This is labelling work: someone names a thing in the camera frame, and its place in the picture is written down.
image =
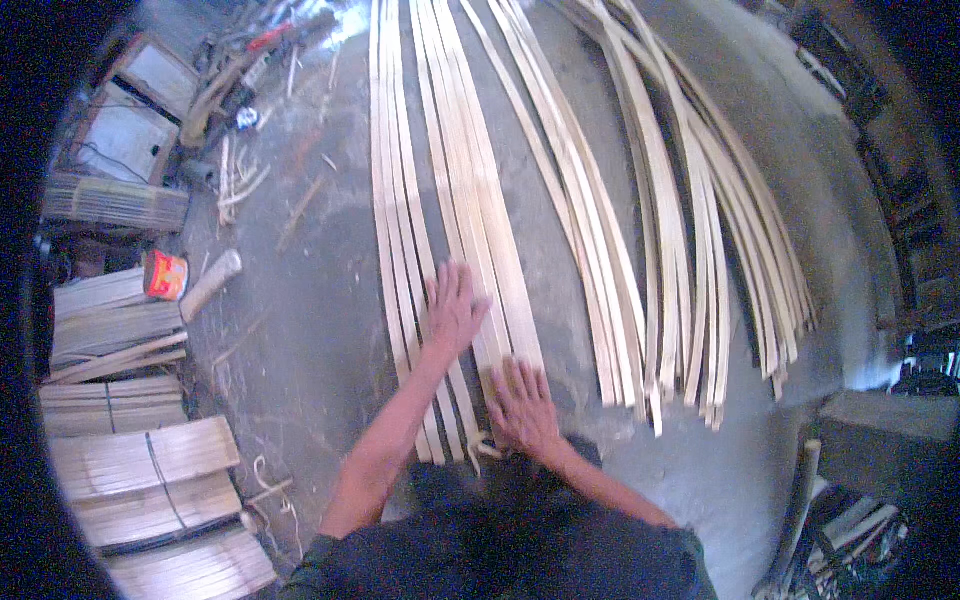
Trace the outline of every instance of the dark shirt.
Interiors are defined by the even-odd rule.
[[[495,503],[434,502],[342,540],[317,536],[279,597],[716,598],[692,531],[650,525],[529,465],[519,470],[524,483]]]

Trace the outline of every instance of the concrete floor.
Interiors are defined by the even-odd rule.
[[[483,3],[473,4],[496,33]],[[844,386],[874,387],[889,378],[893,349],[875,323],[896,303],[888,292],[896,272],[852,126],[795,60],[793,44],[732,3],[638,4],[754,152],[822,310],[821,329],[804,340],[779,405],[753,367],[742,310],[733,312],[729,408],[719,433],[676,403],[666,407],[659,440],[627,413],[601,408],[582,291],[559,221],[479,40],[459,7],[453,12],[511,223],[522,231],[516,243],[564,427],[596,440],[610,474],[696,529],[721,598],[746,598],[776,548],[798,431],[811,402]],[[621,226],[628,239],[636,238],[629,155],[602,54],[552,9],[538,4],[528,14],[587,132]],[[401,23],[420,191],[439,258],[447,250],[405,10]],[[505,48],[502,39],[495,41]],[[252,475],[258,455],[267,460],[268,476],[294,476],[291,497],[304,546],[341,459],[396,388],[371,205],[367,44],[366,33],[343,43],[325,119],[332,51],[304,53],[295,86],[302,92],[292,101],[282,100],[286,73],[276,70],[257,99],[259,108],[274,108],[271,120],[262,132],[237,136],[250,156],[272,165],[272,174],[241,205],[233,228],[218,229],[213,197],[195,194],[182,236],[194,268],[230,247],[243,256],[245,273],[189,327],[201,380],[216,391],[201,411],[228,416],[244,457],[237,472],[244,493],[259,492]],[[289,248],[277,253],[291,207],[319,174],[326,183]],[[215,358],[229,348],[236,350],[214,370]],[[388,517],[402,516],[405,506],[401,496]],[[278,505],[265,508],[278,552],[267,546],[278,570],[288,574],[299,557],[293,519]]]

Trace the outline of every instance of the left hand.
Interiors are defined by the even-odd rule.
[[[425,342],[454,359],[469,348],[490,312],[491,301],[474,301],[473,276],[468,265],[453,260],[437,269],[437,279],[426,280],[427,336]]]

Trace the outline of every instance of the right hand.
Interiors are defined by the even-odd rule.
[[[487,410],[493,426],[511,448],[549,467],[566,440],[560,435],[546,374],[507,357],[503,371],[494,368],[492,375],[496,400],[487,402]]]

